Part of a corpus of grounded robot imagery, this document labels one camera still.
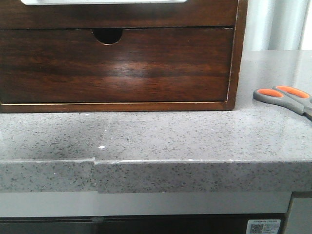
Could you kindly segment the grey orange handled scissors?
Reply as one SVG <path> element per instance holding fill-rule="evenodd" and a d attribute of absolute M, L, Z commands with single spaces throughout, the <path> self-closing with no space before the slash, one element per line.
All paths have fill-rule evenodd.
<path fill-rule="evenodd" d="M 301 116 L 312 119 L 312 96 L 290 86 L 275 86 L 271 89 L 257 89 L 253 98 L 268 104 L 282 106 Z"/>

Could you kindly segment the dark wooden drawer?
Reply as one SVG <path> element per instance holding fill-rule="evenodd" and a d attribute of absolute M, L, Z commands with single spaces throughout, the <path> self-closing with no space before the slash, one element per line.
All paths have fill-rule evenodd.
<path fill-rule="evenodd" d="M 20 0 L 0 2 L 0 28 L 144 28 L 231 26 L 238 1 L 188 0 L 183 3 L 25 5 Z"/>
<path fill-rule="evenodd" d="M 233 30 L 2 30 L 0 99 L 15 103 L 224 101 Z"/>

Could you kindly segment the dark wooden drawer cabinet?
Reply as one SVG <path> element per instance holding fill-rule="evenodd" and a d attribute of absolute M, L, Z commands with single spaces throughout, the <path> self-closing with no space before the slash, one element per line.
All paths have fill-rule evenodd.
<path fill-rule="evenodd" d="M 140 3 L 183 3 L 186 0 L 21 0 L 25 5 L 90 5 L 90 4 L 140 4 Z M 80 28 L 94 31 L 96 39 L 106 45 L 119 41 L 123 29 L 187 28 L 210 27 L 231 28 L 233 43 L 227 96 L 224 101 L 156 101 L 156 102 L 92 102 L 92 103 L 15 103 L 0 101 L 2 113 L 40 113 L 40 112 L 105 112 L 105 111 L 201 111 L 232 110 L 235 106 L 238 77 L 245 32 L 248 2 L 238 0 L 236 21 L 231 26 L 180 26 L 144 28 Z"/>

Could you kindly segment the black under-counter appliance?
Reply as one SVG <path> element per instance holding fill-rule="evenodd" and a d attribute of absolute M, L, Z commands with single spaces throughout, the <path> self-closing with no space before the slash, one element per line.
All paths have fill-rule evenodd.
<path fill-rule="evenodd" d="M 250 219 L 285 214 L 178 214 L 59 217 L 2 217 L 2 234 L 245 234 Z"/>

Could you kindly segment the white QR code sticker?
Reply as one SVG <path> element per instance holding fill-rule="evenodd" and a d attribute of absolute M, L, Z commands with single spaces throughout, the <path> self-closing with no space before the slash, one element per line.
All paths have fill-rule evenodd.
<path fill-rule="evenodd" d="M 278 234 L 281 219 L 250 219 L 245 234 Z"/>

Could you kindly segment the white cabinet panel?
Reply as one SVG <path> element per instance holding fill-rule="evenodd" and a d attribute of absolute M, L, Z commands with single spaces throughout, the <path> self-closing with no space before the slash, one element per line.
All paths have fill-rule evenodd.
<path fill-rule="evenodd" d="M 292 194 L 285 234 L 312 233 L 312 193 L 295 192 Z"/>

